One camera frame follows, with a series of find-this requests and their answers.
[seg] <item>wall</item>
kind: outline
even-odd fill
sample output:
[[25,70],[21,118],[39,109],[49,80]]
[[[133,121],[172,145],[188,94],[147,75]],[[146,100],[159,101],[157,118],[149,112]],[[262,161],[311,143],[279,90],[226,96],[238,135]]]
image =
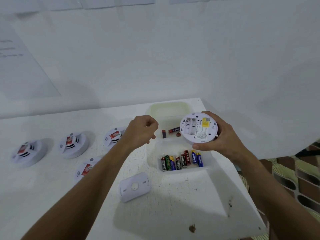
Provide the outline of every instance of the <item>wall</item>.
[[293,154],[320,135],[319,4],[156,0],[7,16],[62,96],[0,94],[0,116],[201,97],[254,152]]

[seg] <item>forearm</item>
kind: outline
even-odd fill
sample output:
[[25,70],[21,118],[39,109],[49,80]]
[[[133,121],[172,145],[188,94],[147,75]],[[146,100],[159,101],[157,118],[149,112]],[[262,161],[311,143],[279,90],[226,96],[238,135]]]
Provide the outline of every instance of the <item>forearm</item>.
[[22,240],[86,239],[118,172],[132,149],[117,143]]
[[254,201],[261,203],[279,239],[318,239],[320,224],[280,185],[254,156],[240,165]]

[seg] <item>white table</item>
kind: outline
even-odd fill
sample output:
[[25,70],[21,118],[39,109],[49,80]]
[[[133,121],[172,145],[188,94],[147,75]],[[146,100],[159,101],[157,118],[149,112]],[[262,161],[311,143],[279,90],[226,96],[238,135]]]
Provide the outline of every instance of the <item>white table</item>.
[[[193,111],[205,110],[199,98],[181,101]],[[151,105],[0,120],[1,239],[20,239],[73,187],[78,165],[106,152],[104,134],[146,114]],[[71,132],[85,132],[90,146],[77,158],[63,159],[57,152],[57,143]],[[9,161],[11,152],[35,139],[44,139],[48,153],[29,168],[17,168]],[[87,239],[236,239],[266,232],[228,159],[212,152],[214,162],[210,169],[166,174],[154,166],[152,147],[154,142],[135,150],[125,161]],[[139,172],[146,172],[151,178],[151,192],[127,203],[120,202],[119,182]],[[189,231],[192,224],[195,233]]]

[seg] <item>person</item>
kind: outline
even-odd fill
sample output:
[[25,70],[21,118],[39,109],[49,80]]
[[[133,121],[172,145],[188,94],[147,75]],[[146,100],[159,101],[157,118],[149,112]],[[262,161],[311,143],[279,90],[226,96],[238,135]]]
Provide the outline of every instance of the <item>person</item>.
[[[320,223],[299,205],[243,145],[232,126],[204,111],[218,124],[218,138],[194,144],[196,150],[214,150],[238,165],[256,192],[278,239],[320,239]],[[86,239],[118,172],[134,150],[155,138],[157,121],[137,116],[121,140],[69,192],[54,204],[23,236],[22,240]]]

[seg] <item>round hole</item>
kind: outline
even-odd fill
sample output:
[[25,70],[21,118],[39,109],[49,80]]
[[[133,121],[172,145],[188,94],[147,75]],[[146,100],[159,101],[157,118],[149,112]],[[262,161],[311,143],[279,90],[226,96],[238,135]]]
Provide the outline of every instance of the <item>round hole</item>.
[[139,188],[139,184],[138,184],[138,183],[133,183],[133,184],[131,185],[131,189],[132,189],[133,191],[136,191],[138,188]]

